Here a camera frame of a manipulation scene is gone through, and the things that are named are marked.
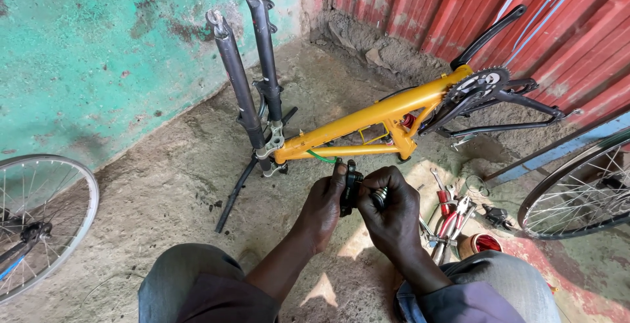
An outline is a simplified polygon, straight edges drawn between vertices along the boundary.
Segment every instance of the teal painted wall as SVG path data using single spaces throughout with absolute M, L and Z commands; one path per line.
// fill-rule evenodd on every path
M 273 0 L 274 43 L 300 0 Z M 209 8 L 257 62 L 244 0 L 0 0 L 0 159 L 55 153 L 94 168 L 225 81 Z

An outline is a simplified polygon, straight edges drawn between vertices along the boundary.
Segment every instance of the red-handled pliers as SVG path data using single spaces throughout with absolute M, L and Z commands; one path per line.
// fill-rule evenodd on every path
M 455 211 L 453 211 L 451 214 L 449 214 L 449 217 L 446 218 L 446 220 L 444 221 L 444 223 L 442 224 L 442 228 L 440 228 L 440 232 L 438 233 L 438 237 L 439 238 L 444 238 L 444 235 L 446 234 L 446 229 L 449 227 L 449 224 L 452 221 L 455 221 L 455 228 L 456 229 L 460 229 L 462 228 L 462 222 L 464 221 L 464 215 L 466 214 L 466 210 L 468 210 L 468 206 L 470 205 L 470 196 L 464 196 L 463 198 L 461 198 L 461 200 L 459 200 L 459 202 L 457 203 L 457 207 L 455 208 Z

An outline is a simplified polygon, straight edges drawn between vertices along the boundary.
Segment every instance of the hand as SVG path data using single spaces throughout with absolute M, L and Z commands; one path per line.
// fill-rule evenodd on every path
M 379 213 L 369 198 L 370 188 L 388 187 L 387 208 Z M 395 166 L 366 176 L 359 191 L 358 211 L 366 222 L 376 249 L 396 265 L 411 251 L 422 250 L 420 241 L 420 195 Z
M 346 185 L 348 168 L 342 164 L 336 169 L 332 177 L 319 179 L 311 187 L 302 211 L 291 229 L 291 232 L 307 237 L 313 254 L 324 251 L 339 222 L 339 200 Z

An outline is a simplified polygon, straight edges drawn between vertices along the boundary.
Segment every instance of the rock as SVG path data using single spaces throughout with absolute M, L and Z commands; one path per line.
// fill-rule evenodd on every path
M 333 34 L 333 36 L 336 37 L 337 40 L 339 41 L 339 44 L 337 45 L 350 49 L 351 52 L 354 52 L 357 50 L 357 48 L 354 47 L 354 45 L 350 42 L 350 40 L 343 37 L 340 33 L 337 32 L 337 29 L 335 29 L 335 26 L 333 25 L 332 22 L 328 22 L 328 27 L 330 28 L 330 32 Z
M 387 62 L 381 59 L 381 55 L 379 55 L 379 50 L 377 49 L 371 49 L 370 51 L 368 51 L 366 53 L 366 60 L 367 62 L 370 62 L 371 64 L 375 64 L 377 66 L 387 68 L 390 71 L 392 71 L 392 73 L 398 73 L 398 71 L 395 71 L 394 69 L 392 69 L 392 67 Z

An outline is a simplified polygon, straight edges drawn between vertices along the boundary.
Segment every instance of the red corrugated metal sheet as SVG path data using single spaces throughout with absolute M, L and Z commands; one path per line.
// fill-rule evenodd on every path
M 587 124 L 630 103 L 630 0 L 332 0 L 338 10 L 447 61 L 515 5 L 527 12 L 492 39 L 473 68 L 532 76 L 529 94 Z

